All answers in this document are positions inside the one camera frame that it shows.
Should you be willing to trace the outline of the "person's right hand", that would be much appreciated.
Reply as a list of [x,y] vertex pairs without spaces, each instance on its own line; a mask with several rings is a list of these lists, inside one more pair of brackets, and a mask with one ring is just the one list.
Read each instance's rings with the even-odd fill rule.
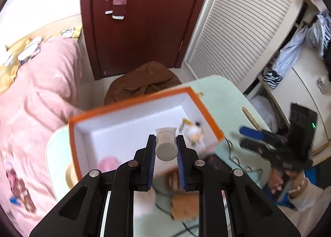
[[284,177],[289,176],[290,185],[288,194],[292,198],[298,197],[307,187],[307,178],[305,177],[304,171],[285,171],[281,176],[281,173],[277,169],[272,169],[269,176],[268,186],[272,194],[275,194],[278,191],[281,191],[284,184]]

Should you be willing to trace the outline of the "right forearm white sleeve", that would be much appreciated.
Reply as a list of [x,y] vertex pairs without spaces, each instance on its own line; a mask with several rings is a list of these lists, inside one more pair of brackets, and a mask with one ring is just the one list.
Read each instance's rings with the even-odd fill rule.
[[330,204],[330,187],[321,189],[305,178],[303,187],[297,193],[299,193],[297,197],[289,198],[289,203],[294,208],[285,206],[278,208],[297,227],[301,236],[308,236]]

